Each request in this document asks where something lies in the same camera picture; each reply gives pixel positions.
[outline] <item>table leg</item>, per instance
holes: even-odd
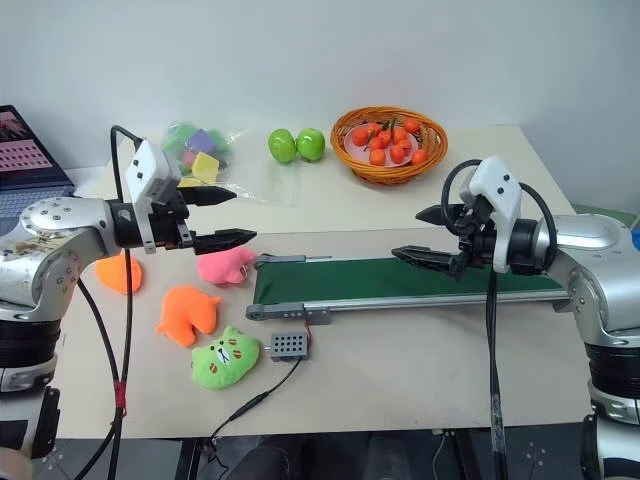
[[[455,430],[453,445],[461,480],[482,480],[476,452],[471,442],[471,430],[461,428]]]
[[[180,447],[180,457],[176,468],[176,480],[195,480],[198,476],[201,449],[200,438],[185,438]]]

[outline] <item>yellow cube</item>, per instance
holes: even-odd
[[[204,184],[202,183],[201,180],[198,180],[197,178],[192,178],[192,177],[184,177],[182,180],[180,180],[180,183],[178,184],[178,188],[182,188],[182,187],[202,187]]]
[[[216,183],[219,168],[220,162],[216,158],[200,152],[196,155],[193,165],[191,165],[191,173],[198,180],[206,183]]]

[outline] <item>laptop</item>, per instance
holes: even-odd
[[[30,204],[69,196],[74,186],[12,105],[0,106],[0,236]]]

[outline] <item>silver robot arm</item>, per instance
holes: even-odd
[[[569,293],[560,311],[573,313],[591,371],[581,467],[587,479],[640,478],[640,252],[609,217],[555,221],[559,248],[547,274]]]
[[[30,479],[31,459],[53,447],[60,393],[47,385],[55,372],[60,320],[88,265],[121,248],[193,248],[198,255],[255,236],[241,229],[204,236],[189,230],[187,205],[216,205],[235,194],[217,187],[176,189],[177,167],[147,141],[126,178],[132,203],[42,200],[0,237],[0,479]]]
[[[448,205],[451,180],[467,167],[475,169],[460,191],[464,203]],[[547,275],[562,285],[569,300],[557,310],[573,313],[591,370],[594,413],[583,422],[583,474],[588,480],[640,479],[640,252],[629,229],[600,215],[555,216],[553,248],[545,219],[520,218],[522,188],[531,189],[498,157],[465,162],[449,177],[442,204],[416,217],[447,226],[461,252],[406,246],[392,253],[454,278],[468,267],[491,265],[498,272]]]

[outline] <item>green apple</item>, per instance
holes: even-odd
[[[296,144],[289,130],[279,128],[269,135],[269,151],[280,163],[290,163],[296,158]]]
[[[303,128],[296,139],[300,156],[310,162],[317,162],[324,155],[324,135],[315,128]]]

